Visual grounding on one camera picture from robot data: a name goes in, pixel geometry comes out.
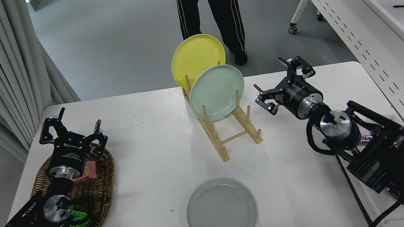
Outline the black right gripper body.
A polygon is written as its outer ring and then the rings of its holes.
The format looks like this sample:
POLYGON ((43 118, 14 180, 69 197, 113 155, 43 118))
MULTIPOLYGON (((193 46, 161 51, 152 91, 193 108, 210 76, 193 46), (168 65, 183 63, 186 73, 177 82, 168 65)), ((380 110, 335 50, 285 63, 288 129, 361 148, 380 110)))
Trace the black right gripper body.
POLYGON ((321 92, 305 79, 296 80, 292 84, 282 81, 278 87, 283 91, 281 105, 298 119, 307 118, 312 105, 322 102, 321 92))

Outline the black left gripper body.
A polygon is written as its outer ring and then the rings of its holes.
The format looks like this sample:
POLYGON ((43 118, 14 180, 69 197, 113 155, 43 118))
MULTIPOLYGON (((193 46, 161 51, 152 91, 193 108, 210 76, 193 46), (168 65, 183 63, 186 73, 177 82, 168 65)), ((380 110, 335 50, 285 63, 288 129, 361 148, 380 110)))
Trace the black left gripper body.
POLYGON ((54 150, 49 163, 49 175, 57 176, 69 169, 82 173, 91 147, 85 136, 75 132, 58 136, 54 140, 54 150))

